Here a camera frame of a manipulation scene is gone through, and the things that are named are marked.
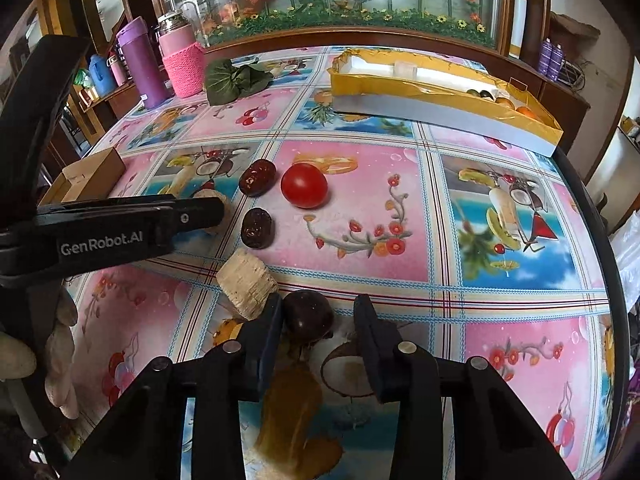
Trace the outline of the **person's left gloved hand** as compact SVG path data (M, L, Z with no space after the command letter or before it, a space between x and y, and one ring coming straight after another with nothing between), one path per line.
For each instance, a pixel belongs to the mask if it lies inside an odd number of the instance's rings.
M54 324L43 350L47 374L43 388L49 402L68 419L78 417L75 388L70 379L75 344L70 328L77 323L78 312L64 286L58 290ZM37 368L35 352L24 341L1 332L1 380L19 380L32 376Z

